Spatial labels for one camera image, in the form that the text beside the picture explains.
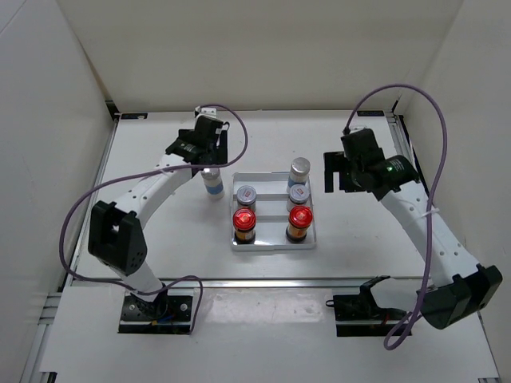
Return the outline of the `tall blue-label bottle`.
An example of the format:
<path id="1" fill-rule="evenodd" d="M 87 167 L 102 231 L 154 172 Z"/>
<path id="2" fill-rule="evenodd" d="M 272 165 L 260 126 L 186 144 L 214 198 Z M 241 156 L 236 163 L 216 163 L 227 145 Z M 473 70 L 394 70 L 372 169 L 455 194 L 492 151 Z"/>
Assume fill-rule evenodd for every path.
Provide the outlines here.
<path id="1" fill-rule="evenodd" d="M 309 180 L 309 172 L 311 163 L 304 157 L 297 157 L 291 162 L 290 171 L 288 173 L 287 190 L 296 184 L 306 185 Z"/>
<path id="2" fill-rule="evenodd" d="M 204 186 L 210 199 L 221 199 L 224 196 L 224 184 L 218 168 L 205 168 L 200 172 Z"/>

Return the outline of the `small silver-lid jar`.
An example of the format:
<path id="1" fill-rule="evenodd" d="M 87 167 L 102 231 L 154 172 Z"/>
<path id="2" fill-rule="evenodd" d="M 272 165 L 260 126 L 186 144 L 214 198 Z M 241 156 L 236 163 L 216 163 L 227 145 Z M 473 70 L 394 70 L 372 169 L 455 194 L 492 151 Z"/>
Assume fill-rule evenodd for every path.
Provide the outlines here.
<path id="1" fill-rule="evenodd" d="M 236 203 L 238 208 L 247 208 L 251 211 L 256 210 L 257 192 L 250 185 L 242 185 L 236 191 Z"/>
<path id="2" fill-rule="evenodd" d="M 287 198 L 287 210 L 294 207 L 310 206 L 310 190 L 306 184 L 294 184 L 290 187 Z"/>

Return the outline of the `red-lid sauce jar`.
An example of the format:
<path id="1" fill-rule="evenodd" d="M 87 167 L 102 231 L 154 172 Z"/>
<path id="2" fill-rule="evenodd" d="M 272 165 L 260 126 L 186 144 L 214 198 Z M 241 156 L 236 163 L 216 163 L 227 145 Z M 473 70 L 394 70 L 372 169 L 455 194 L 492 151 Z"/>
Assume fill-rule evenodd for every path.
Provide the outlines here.
<path id="1" fill-rule="evenodd" d="M 237 243 L 252 243 L 256 237 L 256 214 L 249 208 L 241 208 L 232 216 L 234 238 Z"/>
<path id="2" fill-rule="evenodd" d="M 301 243 L 307 237 L 307 231 L 313 221 L 313 212 L 307 206 L 293 207 L 288 216 L 287 238 L 293 243 Z"/>

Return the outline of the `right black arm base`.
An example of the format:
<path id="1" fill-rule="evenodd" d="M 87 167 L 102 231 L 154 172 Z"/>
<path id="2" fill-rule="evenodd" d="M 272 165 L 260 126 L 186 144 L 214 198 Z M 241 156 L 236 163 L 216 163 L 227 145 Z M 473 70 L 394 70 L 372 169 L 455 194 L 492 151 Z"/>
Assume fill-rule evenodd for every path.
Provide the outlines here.
<path id="1" fill-rule="evenodd" d="M 403 334 L 414 309 L 422 281 L 382 275 L 362 283 L 355 292 L 337 293 L 326 300 L 334 311 L 336 335 L 341 338 L 384 338 L 396 324 L 393 334 Z"/>

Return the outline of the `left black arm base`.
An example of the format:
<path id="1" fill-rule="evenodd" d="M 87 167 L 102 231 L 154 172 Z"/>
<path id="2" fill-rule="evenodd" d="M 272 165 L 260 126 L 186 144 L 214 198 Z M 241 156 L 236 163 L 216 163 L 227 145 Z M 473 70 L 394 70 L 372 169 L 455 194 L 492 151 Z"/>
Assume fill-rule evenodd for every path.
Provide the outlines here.
<path id="1" fill-rule="evenodd" d="M 192 328 L 193 296 L 159 294 L 155 302 L 146 302 L 134 294 L 125 294 L 119 317 L 119 334 L 189 335 Z"/>

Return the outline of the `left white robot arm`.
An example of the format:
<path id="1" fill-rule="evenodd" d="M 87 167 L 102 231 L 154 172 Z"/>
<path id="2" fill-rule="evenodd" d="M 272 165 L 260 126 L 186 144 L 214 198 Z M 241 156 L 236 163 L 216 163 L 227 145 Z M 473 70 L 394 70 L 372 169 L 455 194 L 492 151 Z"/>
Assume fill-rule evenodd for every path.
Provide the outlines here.
<path id="1" fill-rule="evenodd" d="M 138 308 L 150 319 L 164 316 L 167 299 L 164 283 L 145 261 L 148 253 L 144 228 L 161 204 L 197 174 L 184 165 L 217 165 L 227 162 L 227 122 L 214 108 L 201 108 L 193 129 L 181 129 L 178 137 L 154 167 L 156 174 L 138 181 L 124 195 L 106 203 L 97 201 L 91 211 L 88 251 L 121 280 L 135 289 Z"/>

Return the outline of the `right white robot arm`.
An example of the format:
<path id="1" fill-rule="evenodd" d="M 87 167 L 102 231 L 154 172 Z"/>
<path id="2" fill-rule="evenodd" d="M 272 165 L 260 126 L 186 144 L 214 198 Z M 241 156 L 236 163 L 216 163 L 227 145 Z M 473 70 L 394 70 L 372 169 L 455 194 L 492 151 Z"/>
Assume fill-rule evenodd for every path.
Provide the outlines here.
<path id="1" fill-rule="evenodd" d="M 428 197 L 412 163 L 386 157 L 374 132 L 361 129 L 341 139 L 343 150 L 326 152 L 324 190 L 334 191 L 334 175 L 344 192 L 368 192 L 400 223 L 425 263 L 434 284 L 420 309 L 432 327 L 443 330 L 486 307 L 501 285 L 496 266 L 483 266 L 458 241 Z"/>

